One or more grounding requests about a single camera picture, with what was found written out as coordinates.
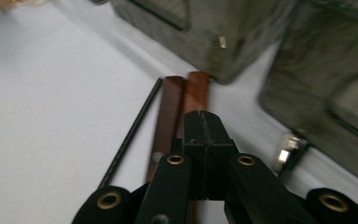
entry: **thin black rod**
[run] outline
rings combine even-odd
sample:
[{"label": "thin black rod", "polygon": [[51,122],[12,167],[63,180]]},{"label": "thin black rod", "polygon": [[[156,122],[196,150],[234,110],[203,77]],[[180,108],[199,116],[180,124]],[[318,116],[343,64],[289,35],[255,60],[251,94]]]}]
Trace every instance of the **thin black rod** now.
[{"label": "thin black rod", "polygon": [[100,186],[98,187],[98,189],[106,187],[111,182],[113,175],[116,173],[117,168],[120,165],[120,162],[122,161],[124,154],[127,151],[127,148],[129,147],[129,145],[131,143],[133,136],[135,136],[136,131],[138,130],[139,126],[141,125],[142,120],[145,117],[147,109],[153,103],[153,100],[156,97],[159,88],[161,87],[162,81],[163,81],[163,79],[159,77],[155,86],[153,87],[153,90],[149,93],[149,96],[147,96],[147,99],[146,99],[144,105],[142,106],[141,111],[139,111],[139,114],[136,117],[135,121],[133,122],[129,132],[127,133],[127,136],[124,138],[123,143],[121,144],[120,148],[118,149],[116,156],[113,158],[112,163],[110,163],[110,166],[107,169],[105,175],[103,176],[103,180],[101,180],[101,183],[100,183]]}]

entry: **gray plastic container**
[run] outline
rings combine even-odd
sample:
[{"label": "gray plastic container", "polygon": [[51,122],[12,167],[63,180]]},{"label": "gray plastic container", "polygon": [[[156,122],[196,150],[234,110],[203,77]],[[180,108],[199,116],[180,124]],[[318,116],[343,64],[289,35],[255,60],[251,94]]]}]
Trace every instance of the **gray plastic container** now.
[{"label": "gray plastic container", "polygon": [[112,0],[115,12],[228,83],[287,27],[295,0]]},{"label": "gray plastic container", "polygon": [[300,1],[259,101],[358,175],[358,0]]}]

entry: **metal rod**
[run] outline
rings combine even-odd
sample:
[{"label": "metal rod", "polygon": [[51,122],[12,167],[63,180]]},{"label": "metal rod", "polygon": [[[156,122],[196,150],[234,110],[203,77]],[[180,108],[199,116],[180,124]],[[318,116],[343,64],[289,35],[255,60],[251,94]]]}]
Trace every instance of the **metal rod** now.
[{"label": "metal rod", "polygon": [[127,136],[124,138],[123,143],[121,144],[120,148],[118,149],[116,156],[113,158],[112,163],[110,164],[105,175],[103,176],[103,179],[101,180],[101,183],[100,183],[100,186],[98,187],[98,189],[106,187],[112,180],[112,177],[115,174],[115,172],[117,171],[117,168],[118,168],[120,162],[122,161],[124,154],[127,151],[127,148],[129,147],[133,136],[135,136],[135,133],[136,133],[138,127],[140,126],[143,118],[145,117],[147,109],[153,103],[153,99],[157,95],[162,81],[163,81],[163,79],[159,77],[155,86],[153,87],[153,90],[149,93],[149,96],[147,97],[144,105],[142,106],[141,111],[139,111],[139,114],[136,117],[135,121],[133,122],[129,132],[127,133]]}]

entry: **brass grommet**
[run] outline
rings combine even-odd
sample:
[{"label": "brass grommet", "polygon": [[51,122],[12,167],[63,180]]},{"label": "brass grommet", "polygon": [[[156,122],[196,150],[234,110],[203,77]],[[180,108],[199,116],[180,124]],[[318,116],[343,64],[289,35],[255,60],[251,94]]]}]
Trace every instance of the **brass grommet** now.
[{"label": "brass grommet", "polygon": [[240,156],[238,157],[238,162],[242,165],[255,165],[255,160],[249,156]]},{"label": "brass grommet", "polygon": [[184,162],[185,159],[183,159],[183,157],[181,156],[177,156],[177,155],[173,155],[173,156],[170,156],[168,159],[167,159],[167,162],[169,164],[172,164],[172,165],[179,165],[181,164],[182,162]]},{"label": "brass grommet", "polygon": [[342,213],[348,211],[348,205],[342,199],[338,198],[336,195],[328,194],[328,193],[321,194],[319,196],[319,200],[324,206],[336,212]]},{"label": "brass grommet", "polygon": [[110,209],[118,206],[121,202],[121,195],[117,191],[110,191],[100,196],[97,201],[101,209]]}]

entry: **white surface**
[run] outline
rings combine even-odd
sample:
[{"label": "white surface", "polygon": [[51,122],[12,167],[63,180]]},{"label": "white surface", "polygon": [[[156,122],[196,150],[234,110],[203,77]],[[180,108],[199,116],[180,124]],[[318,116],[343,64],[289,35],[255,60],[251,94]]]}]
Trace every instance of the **white surface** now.
[{"label": "white surface", "polygon": [[[286,130],[259,108],[256,96],[276,48],[236,82],[210,89],[210,111],[242,151],[268,165]],[[0,224],[70,223],[157,78],[194,70],[108,4],[51,1],[0,12]],[[112,184],[134,190],[143,183],[157,102]],[[289,189],[304,196],[327,186],[358,202],[358,179],[326,161],[312,150]],[[227,223],[221,203],[201,210],[209,214],[202,223]]]}]

